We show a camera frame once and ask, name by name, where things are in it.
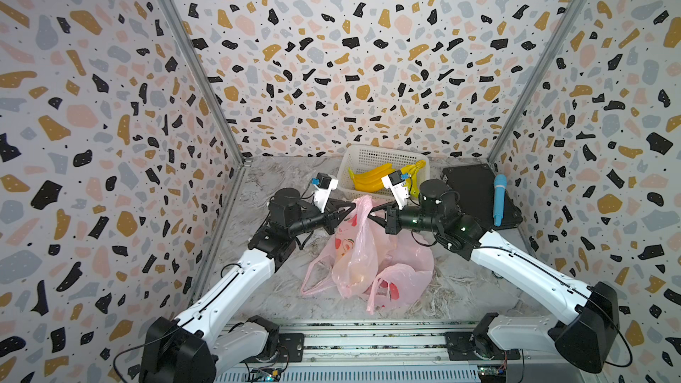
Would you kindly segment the pink plastic bag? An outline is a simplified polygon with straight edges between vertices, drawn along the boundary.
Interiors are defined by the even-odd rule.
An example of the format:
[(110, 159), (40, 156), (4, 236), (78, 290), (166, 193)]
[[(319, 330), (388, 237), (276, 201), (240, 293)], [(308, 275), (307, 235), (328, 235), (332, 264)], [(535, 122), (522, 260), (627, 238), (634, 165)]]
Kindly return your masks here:
[[(396, 237), (397, 245), (380, 265), (371, 288), (360, 296), (353, 296), (366, 301), (366, 311), (370, 314), (378, 310), (410, 307), (421, 298), (432, 281), (434, 255), (430, 248), (420, 244), (424, 238), (411, 232), (401, 232)], [(334, 262), (333, 238), (334, 236), (329, 239), (322, 253), (310, 263), (301, 286), (302, 296), (314, 296), (329, 289), (338, 291), (331, 278)]]
[[(369, 218), (371, 209), (375, 207), (371, 196), (365, 195), (353, 202), (356, 204), (356, 217), (352, 223), (342, 223), (338, 227), (332, 242), (334, 262), (331, 278), (343, 298), (360, 296), (370, 289), (380, 265), (397, 245), (396, 236), (386, 234), (385, 229)], [(349, 285), (349, 260), (358, 255), (373, 256), (376, 259), (376, 275), (368, 284)]]

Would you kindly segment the yellow banana bunch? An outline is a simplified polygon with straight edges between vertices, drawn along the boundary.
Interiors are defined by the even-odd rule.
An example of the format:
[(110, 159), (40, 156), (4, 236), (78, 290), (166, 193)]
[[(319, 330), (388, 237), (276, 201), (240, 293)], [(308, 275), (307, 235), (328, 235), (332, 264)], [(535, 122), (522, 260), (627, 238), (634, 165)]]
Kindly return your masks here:
[(367, 255), (353, 256), (349, 260), (347, 271), (349, 285), (368, 284), (376, 275), (376, 259)]
[(393, 171), (393, 165), (389, 163), (362, 174), (357, 174), (350, 168), (348, 169), (349, 177), (354, 184), (355, 190), (363, 193), (376, 193), (377, 191), (382, 190), (384, 185), (383, 182), (381, 182), (381, 179), (388, 176)]

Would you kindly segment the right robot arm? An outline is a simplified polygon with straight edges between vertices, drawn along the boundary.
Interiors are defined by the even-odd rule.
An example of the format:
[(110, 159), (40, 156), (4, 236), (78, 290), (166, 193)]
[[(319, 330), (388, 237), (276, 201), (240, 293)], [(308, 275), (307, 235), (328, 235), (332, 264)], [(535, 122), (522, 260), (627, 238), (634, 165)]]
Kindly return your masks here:
[(404, 185), (390, 189), (395, 200), (368, 215), (386, 233), (429, 232), (448, 252), (493, 271), (548, 310), (542, 317), (486, 314), (470, 336), (469, 348), (476, 356), (493, 359), (510, 350), (542, 351), (592, 374), (608, 365), (615, 341), (624, 338), (617, 295), (610, 285), (589, 285), (517, 249), (465, 214), (459, 194), (442, 180), (424, 182), (415, 204), (407, 200)]

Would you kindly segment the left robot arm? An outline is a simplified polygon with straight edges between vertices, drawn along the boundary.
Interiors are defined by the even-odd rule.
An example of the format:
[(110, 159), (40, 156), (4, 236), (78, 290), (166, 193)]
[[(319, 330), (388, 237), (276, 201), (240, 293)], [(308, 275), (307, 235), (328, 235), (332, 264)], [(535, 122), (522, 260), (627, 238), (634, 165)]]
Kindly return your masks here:
[(149, 327), (142, 352), (141, 382), (212, 382), (249, 358), (268, 361), (278, 355), (279, 328), (259, 316), (232, 331), (225, 328), (241, 306), (303, 244), (301, 235), (322, 229), (334, 234), (355, 210), (352, 201), (333, 199), (317, 189), (306, 200), (294, 188), (278, 190), (269, 200), (264, 222), (237, 262), (202, 298), (174, 318), (160, 317)]

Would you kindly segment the greenish banana bunch right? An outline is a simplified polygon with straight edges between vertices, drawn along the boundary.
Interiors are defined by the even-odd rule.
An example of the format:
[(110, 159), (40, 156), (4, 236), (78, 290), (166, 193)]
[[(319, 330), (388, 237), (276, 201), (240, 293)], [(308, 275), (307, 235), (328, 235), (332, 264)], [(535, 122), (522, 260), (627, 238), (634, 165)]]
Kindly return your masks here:
[(406, 186), (411, 197), (415, 199), (418, 198), (420, 194), (418, 185), (418, 173), (420, 172), (420, 170), (423, 170), (423, 168), (425, 168), (426, 165), (427, 163), (425, 161), (417, 161), (412, 165), (408, 165), (401, 168), (401, 172), (404, 175), (408, 175), (408, 178), (406, 179)]

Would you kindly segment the white plastic basket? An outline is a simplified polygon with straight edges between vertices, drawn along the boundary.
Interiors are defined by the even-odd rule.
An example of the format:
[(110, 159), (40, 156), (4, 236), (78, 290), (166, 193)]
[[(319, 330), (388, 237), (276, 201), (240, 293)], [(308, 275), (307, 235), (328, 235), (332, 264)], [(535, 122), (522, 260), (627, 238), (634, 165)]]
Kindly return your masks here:
[(370, 145), (351, 145), (345, 152), (342, 164), (340, 165), (337, 179), (339, 180), (338, 189), (345, 198), (354, 200), (362, 196), (371, 196), (376, 203), (383, 203), (393, 200), (394, 197), (390, 190), (383, 188), (376, 191), (376, 193), (363, 193), (356, 191), (354, 184), (349, 177), (348, 169), (350, 168), (357, 174), (362, 174), (373, 170), (386, 163), (392, 164), (394, 171), (401, 170), (401, 168), (412, 165), (417, 161), (425, 161), (427, 165), (418, 173), (418, 185), (425, 182), (431, 177), (430, 163), (427, 156), (423, 154), (416, 154), (416, 152), (404, 152), (399, 150), (388, 149), (384, 147), (370, 146)]

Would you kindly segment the black case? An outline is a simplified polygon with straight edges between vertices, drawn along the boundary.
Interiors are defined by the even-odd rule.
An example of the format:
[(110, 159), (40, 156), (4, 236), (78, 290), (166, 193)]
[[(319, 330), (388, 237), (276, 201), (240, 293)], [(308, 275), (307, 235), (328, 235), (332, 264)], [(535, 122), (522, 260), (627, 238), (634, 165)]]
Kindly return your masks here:
[(517, 228), (522, 222), (521, 209), (514, 205), (507, 188), (503, 223), (500, 227), (494, 226), (493, 183), (496, 176), (487, 164), (450, 167), (442, 172), (443, 181), (459, 194), (459, 207), (465, 214), (473, 216), (483, 228), (493, 230)]

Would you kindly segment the blue microphone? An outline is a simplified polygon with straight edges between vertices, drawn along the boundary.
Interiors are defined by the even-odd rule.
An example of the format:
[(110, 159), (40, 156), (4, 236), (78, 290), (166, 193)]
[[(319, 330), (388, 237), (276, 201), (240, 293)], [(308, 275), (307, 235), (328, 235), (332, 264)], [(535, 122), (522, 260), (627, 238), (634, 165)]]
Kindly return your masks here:
[(507, 179), (503, 174), (499, 174), (494, 179), (494, 202), (492, 218), (495, 227), (500, 227), (505, 215), (505, 190)]

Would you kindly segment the left green circuit board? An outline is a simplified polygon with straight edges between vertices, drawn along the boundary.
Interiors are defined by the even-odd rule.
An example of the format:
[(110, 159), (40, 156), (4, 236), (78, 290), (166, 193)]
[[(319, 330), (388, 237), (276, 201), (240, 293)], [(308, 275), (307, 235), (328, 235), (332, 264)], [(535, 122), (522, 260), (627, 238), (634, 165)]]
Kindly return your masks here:
[(251, 370), (248, 377), (248, 382), (279, 382), (282, 372), (278, 368), (259, 368)]

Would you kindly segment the right circuit board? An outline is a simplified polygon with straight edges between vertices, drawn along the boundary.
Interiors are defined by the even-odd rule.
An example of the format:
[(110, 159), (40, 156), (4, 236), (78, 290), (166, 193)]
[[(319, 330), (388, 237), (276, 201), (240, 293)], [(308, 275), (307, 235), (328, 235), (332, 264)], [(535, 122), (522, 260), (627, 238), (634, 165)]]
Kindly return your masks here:
[(477, 372), (480, 383), (506, 383), (506, 370), (502, 365), (479, 365)]

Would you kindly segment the aluminium rail frame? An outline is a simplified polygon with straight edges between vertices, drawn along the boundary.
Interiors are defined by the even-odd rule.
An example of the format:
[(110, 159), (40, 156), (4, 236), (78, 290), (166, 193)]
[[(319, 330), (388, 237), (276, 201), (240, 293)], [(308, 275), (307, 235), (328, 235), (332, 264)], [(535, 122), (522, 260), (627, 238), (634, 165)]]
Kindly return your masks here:
[(247, 360), (212, 382), (248, 382), (251, 370), (278, 368), (279, 382), (480, 382), (479, 365), (502, 365), (506, 382), (589, 382), (558, 355), (521, 350), (520, 360), (450, 361), (444, 334), (473, 331), (469, 322), (301, 321), (280, 333), (305, 335), (301, 363), (250, 365)]

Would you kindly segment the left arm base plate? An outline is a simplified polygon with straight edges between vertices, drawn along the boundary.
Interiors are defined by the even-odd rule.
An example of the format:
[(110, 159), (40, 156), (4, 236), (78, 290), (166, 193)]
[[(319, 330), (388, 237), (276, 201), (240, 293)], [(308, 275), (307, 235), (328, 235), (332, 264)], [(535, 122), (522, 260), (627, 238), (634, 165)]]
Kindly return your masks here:
[(305, 335), (303, 333), (280, 333), (269, 338), (264, 350), (248, 358), (250, 365), (267, 365), (268, 363), (301, 363), (303, 361)]

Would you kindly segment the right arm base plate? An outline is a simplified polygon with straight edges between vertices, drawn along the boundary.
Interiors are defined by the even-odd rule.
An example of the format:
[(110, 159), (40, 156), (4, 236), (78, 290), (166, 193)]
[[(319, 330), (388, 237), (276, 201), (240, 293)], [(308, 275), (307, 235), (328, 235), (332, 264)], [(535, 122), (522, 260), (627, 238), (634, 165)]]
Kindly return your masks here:
[(445, 349), (450, 361), (502, 361), (520, 360), (518, 349), (503, 351), (484, 337), (472, 331), (454, 331), (444, 334)]

